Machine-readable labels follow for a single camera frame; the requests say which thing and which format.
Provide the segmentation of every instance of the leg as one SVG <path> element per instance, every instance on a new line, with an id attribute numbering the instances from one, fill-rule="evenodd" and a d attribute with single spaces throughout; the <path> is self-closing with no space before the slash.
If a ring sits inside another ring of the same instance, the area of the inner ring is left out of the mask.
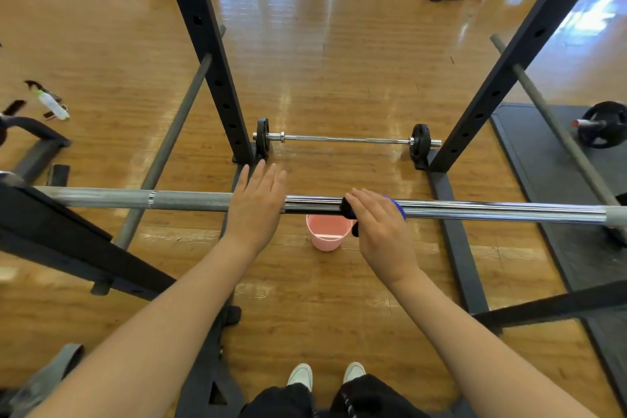
<path id="1" fill-rule="evenodd" d="M 346 369 L 344 384 L 333 399 L 330 411 L 348 414 L 350 418 L 364 412 L 406 418 L 429 417 L 377 377 L 366 374 L 358 362 Z"/>
<path id="2" fill-rule="evenodd" d="M 306 363 L 298 365 L 285 388 L 263 390 L 244 407 L 240 418 L 313 418 L 313 379 L 311 368 Z"/>

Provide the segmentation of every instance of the person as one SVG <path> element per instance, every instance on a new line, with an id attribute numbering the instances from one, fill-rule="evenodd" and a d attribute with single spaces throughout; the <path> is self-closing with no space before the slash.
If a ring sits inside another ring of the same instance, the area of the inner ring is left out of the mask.
<path id="1" fill-rule="evenodd" d="M 176 398 L 218 311 L 274 235 L 285 202 L 285 171 L 260 161 L 242 169 L 223 238 L 209 254 L 110 335 L 30 418 L 157 418 Z M 359 248 L 427 336 L 474 412 L 482 418 L 593 416 L 444 295 L 422 272 L 411 232 L 396 205 L 368 190 L 346 193 L 359 221 Z M 347 369 L 331 414 L 423 417 L 405 398 L 365 373 Z M 294 369 L 288 385 L 253 399 L 242 418 L 314 414 L 312 371 Z"/>

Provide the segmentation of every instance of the pink bucket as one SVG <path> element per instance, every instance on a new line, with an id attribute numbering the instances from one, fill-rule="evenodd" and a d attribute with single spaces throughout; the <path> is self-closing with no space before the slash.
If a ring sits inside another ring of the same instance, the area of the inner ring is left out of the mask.
<path id="1" fill-rule="evenodd" d="M 307 228 L 312 245 L 320 251 L 338 248 L 350 233 L 353 220 L 335 215 L 308 215 Z"/>

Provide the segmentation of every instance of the hand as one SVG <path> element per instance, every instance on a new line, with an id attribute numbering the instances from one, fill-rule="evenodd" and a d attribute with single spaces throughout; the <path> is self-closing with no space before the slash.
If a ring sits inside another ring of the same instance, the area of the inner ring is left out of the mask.
<path id="1" fill-rule="evenodd" d="M 411 231 L 392 200 L 356 188 L 345 197 L 359 221 L 359 249 L 374 274 L 390 290 L 415 280 L 421 271 Z"/>
<path id="2" fill-rule="evenodd" d="M 248 180 L 246 165 L 229 206 L 224 238 L 239 246 L 252 249 L 255 257 L 270 243 L 277 231 L 278 219 L 285 204 L 287 172 L 272 164 L 264 173 L 265 161 L 260 161 Z"/>

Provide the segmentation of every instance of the shoe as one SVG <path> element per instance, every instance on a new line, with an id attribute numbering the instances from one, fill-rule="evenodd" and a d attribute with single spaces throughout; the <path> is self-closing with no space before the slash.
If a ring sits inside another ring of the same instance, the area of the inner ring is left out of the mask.
<path id="1" fill-rule="evenodd" d="M 312 368 L 309 367 L 306 363 L 300 363 L 296 366 L 292 373 L 290 374 L 290 379 L 287 381 L 288 385 L 293 385 L 294 383 L 302 383 L 307 387 L 309 391 L 313 390 L 314 387 L 314 373 L 312 372 Z"/>
<path id="2" fill-rule="evenodd" d="M 344 372 L 344 381 L 342 383 L 350 382 L 351 380 L 363 377 L 364 375 L 364 366 L 361 365 L 359 362 L 351 362 L 349 366 L 346 367 L 346 372 Z"/>

